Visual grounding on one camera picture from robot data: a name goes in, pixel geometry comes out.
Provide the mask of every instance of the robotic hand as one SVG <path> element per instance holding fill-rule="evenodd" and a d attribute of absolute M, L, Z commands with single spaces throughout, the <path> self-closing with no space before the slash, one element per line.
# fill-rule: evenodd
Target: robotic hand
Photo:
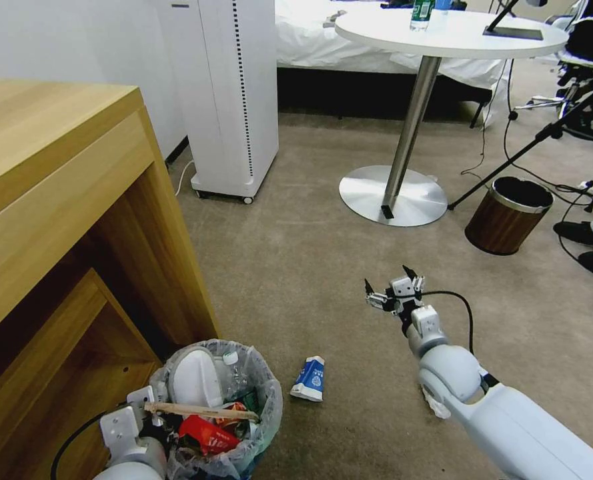
<path fill-rule="evenodd" d="M 467 349 L 450 345 L 438 313 L 421 301 L 424 277 L 406 276 L 366 301 L 402 322 L 418 380 L 464 426 L 472 441 L 510 480 L 593 480 L 593 449 L 523 393 L 503 385 Z M 482 388 L 484 396 L 468 403 Z"/>
<path fill-rule="evenodd" d="M 127 405 L 100 420 L 103 441 L 111 457 L 107 469 L 94 480 L 163 480 L 167 467 L 167 431 L 163 420 L 145 412 L 146 401 L 155 401 L 151 386 L 127 396 Z"/>

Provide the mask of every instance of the clear plastic bottle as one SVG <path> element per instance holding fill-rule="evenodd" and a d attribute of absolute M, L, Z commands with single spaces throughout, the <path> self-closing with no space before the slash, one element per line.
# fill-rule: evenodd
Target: clear plastic bottle
<path fill-rule="evenodd" d="M 444 30 L 448 23 L 448 11 L 452 7 L 452 0 L 436 0 L 432 10 L 432 31 Z"/>
<path fill-rule="evenodd" d="M 414 0 L 410 30 L 425 31 L 430 23 L 430 15 L 434 8 L 434 0 Z"/>
<path fill-rule="evenodd" d="M 245 393 L 249 387 L 249 379 L 241 369 L 238 362 L 238 353 L 232 351 L 223 355 L 223 363 L 229 369 L 229 382 L 223 388 L 223 398 L 225 402 L 236 400 L 241 394 Z"/>

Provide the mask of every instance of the wooden trash bin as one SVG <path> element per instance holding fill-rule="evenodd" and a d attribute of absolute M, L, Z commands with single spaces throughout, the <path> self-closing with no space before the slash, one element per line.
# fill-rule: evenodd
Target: wooden trash bin
<path fill-rule="evenodd" d="M 465 228 L 465 236 L 482 251 L 512 255 L 553 202 L 551 192 L 538 183 L 497 178 Z"/>

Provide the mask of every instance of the bottle cap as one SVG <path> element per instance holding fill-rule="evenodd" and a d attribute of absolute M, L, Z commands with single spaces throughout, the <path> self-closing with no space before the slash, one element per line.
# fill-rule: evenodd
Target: bottle cap
<path fill-rule="evenodd" d="M 238 363 L 238 353 L 236 351 L 226 353 L 223 355 L 223 363 L 226 365 L 234 365 L 234 363 Z"/>

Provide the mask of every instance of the beige carpet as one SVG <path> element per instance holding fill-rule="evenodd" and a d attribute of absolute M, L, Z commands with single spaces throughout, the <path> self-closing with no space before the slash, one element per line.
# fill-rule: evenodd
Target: beige carpet
<path fill-rule="evenodd" d="M 514 103 L 553 94 L 550 68 L 517 62 Z M 486 133 L 480 173 L 503 158 L 505 116 L 502 110 Z M 552 116 L 522 113 L 510 128 L 510 151 Z M 391 163 L 400 122 L 283 114 L 279 124 L 280 151 L 253 205 L 198 199 L 189 175 L 179 195 L 223 336 L 255 345 L 283 385 L 281 430 L 254 478 L 502 477 L 459 424 L 433 416 L 398 320 L 364 303 L 363 278 L 384 287 L 403 262 L 426 275 L 429 289 L 465 295 L 481 364 L 593 446 L 593 276 L 565 255 L 552 232 L 565 205 L 557 201 L 511 257 L 483 253 L 464 237 L 483 191 L 431 225 L 384 227 L 350 211 L 338 183 L 355 168 Z M 411 165 L 436 175 L 455 199 L 476 182 L 459 172 L 478 162 L 480 147 L 481 132 L 466 120 L 425 122 Z M 171 168 L 175 184 L 189 158 L 186 151 Z M 577 184 L 593 178 L 593 144 L 549 139 L 521 164 Z M 592 218 L 581 209 L 570 217 Z M 460 302 L 429 300 L 450 339 L 466 345 Z M 309 355 L 326 360 L 320 404 L 288 395 Z"/>

